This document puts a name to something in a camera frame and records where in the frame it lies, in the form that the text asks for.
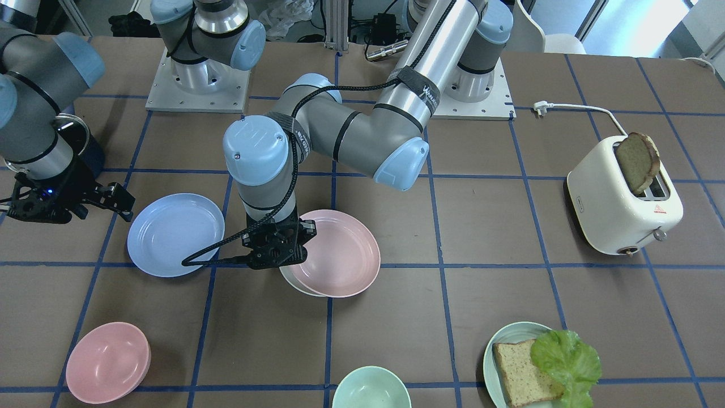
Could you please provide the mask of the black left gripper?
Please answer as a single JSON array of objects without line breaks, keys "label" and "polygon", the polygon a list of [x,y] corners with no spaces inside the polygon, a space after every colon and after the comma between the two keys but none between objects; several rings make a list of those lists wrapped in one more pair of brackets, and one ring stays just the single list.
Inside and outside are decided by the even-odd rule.
[{"label": "black left gripper", "polygon": [[242,245],[251,250],[242,256],[242,263],[256,270],[301,264],[308,258],[304,245],[316,235],[315,220],[262,224],[242,237]]}]

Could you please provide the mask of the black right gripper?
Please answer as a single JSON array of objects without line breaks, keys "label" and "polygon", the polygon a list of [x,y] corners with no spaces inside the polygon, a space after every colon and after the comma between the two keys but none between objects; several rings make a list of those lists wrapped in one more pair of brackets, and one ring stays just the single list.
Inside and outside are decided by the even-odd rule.
[{"label": "black right gripper", "polygon": [[99,184],[85,164],[72,164],[62,173],[45,179],[32,179],[28,171],[20,171],[15,179],[7,199],[7,216],[11,219],[67,224],[73,216],[87,217],[85,205],[113,211],[127,222],[134,216],[134,196],[122,184]]}]

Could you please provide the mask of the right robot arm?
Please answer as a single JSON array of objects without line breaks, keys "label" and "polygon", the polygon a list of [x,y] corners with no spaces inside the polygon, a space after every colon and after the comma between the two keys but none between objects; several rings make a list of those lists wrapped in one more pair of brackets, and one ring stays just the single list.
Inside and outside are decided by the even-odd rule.
[{"label": "right robot arm", "polygon": [[87,206],[129,222],[135,199],[116,182],[96,179],[105,163],[85,122],[66,113],[104,74],[97,51],[63,32],[45,41],[28,31],[2,28],[3,162],[15,186],[2,212],[21,222],[67,224],[85,219]]}]

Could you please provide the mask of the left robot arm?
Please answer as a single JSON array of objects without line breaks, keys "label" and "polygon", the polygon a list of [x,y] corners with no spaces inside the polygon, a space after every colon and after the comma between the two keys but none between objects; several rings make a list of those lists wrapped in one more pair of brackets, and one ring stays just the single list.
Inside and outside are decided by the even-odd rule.
[{"label": "left robot arm", "polygon": [[246,255],[221,259],[268,269],[300,264],[316,239],[311,220],[298,217],[293,189],[311,151],[379,184],[406,191],[428,156],[422,133],[443,96],[476,104],[489,95],[494,68],[514,25],[503,1],[417,1],[413,36],[383,84],[370,114],[347,108],[326,77],[309,73],[288,86],[274,108],[231,124],[223,152],[246,211]]}]

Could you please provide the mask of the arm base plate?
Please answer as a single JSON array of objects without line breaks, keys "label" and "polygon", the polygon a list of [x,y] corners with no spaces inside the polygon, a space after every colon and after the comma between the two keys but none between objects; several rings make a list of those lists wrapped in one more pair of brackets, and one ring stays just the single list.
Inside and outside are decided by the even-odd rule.
[{"label": "arm base plate", "polygon": [[432,118],[507,121],[515,119],[511,92],[500,59],[484,74],[456,66]]},{"label": "arm base plate", "polygon": [[250,72],[207,60],[184,65],[164,50],[148,93],[148,111],[243,113]]}]

